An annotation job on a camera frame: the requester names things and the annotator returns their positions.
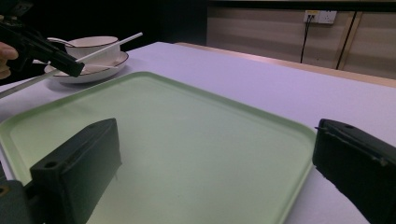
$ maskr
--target spoon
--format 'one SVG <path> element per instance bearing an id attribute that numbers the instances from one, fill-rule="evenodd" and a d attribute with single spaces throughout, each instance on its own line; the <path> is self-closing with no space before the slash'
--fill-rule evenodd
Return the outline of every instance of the spoon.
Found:
<path id="1" fill-rule="evenodd" d="M 50 42 L 61 43 L 61 44 L 68 45 L 68 46 L 70 46 L 70 47 L 76 47 L 76 45 L 70 44 L 68 41 L 62 40 L 62 39 L 60 39 L 60 38 L 48 37 L 47 39 L 48 39 L 48 41 L 50 41 Z"/>

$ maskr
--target white table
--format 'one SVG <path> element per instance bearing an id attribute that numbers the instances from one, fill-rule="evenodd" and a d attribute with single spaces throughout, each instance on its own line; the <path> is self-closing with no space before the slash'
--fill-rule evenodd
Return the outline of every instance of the white table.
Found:
<path id="1" fill-rule="evenodd" d="M 320 119 L 349 123 L 396 146 L 395 88 L 175 44 L 155 43 L 128 53 L 127 65 L 114 77 L 150 71 L 294 119 L 312 129 Z M 0 91 L 16 84 L 2 86 Z M 0 121 L 92 85 L 44 80 L 1 99 Z M 313 169 L 286 223 L 367 221 L 332 183 Z"/>

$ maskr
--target saucer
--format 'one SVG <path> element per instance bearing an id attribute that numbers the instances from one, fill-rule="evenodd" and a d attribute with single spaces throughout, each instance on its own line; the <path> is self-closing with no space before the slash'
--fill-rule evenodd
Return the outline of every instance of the saucer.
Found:
<path id="1" fill-rule="evenodd" d="M 117 68 L 102 68 L 89 66 L 87 63 L 84 70 L 81 72 L 81 75 L 78 77 L 70 77 L 66 73 L 60 72 L 58 75 L 50 77 L 51 80 L 56 80 L 62 83 L 87 83 L 98 81 L 107 77 L 111 77 L 116 75 L 126 64 L 126 60 L 129 58 L 129 55 L 126 52 L 120 52 L 118 59 L 110 64 L 109 66 L 117 66 Z M 54 68 L 50 65 L 44 68 L 44 72 L 48 73 L 52 71 Z"/>

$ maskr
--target tray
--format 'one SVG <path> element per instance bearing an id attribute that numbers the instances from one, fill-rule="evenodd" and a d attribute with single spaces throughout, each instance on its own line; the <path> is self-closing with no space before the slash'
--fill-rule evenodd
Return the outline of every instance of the tray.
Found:
<path id="1" fill-rule="evenodd" d="M 4 121 L 16 179 L 83 127 L 116 118 L 122 166 L 89 223 L 282 223 L 311 168 L 304 125 L 152 73 Z"/>

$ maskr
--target wall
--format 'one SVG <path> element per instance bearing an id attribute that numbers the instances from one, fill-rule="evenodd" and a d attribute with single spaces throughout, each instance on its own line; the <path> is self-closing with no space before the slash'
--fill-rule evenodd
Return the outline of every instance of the wall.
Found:
<path id="1" fill-rule="evenodd" d="M 291 62 L 300 62 L 305 24 L 302 10 L 209 7 L 207 45 Z M 333 25 L 312 23 L 303 63 L 335 68 L 344 44 L 349 12 Z M 342 70 L 396 79 L 396 14 L 363 13 L 351 35 Z"/>

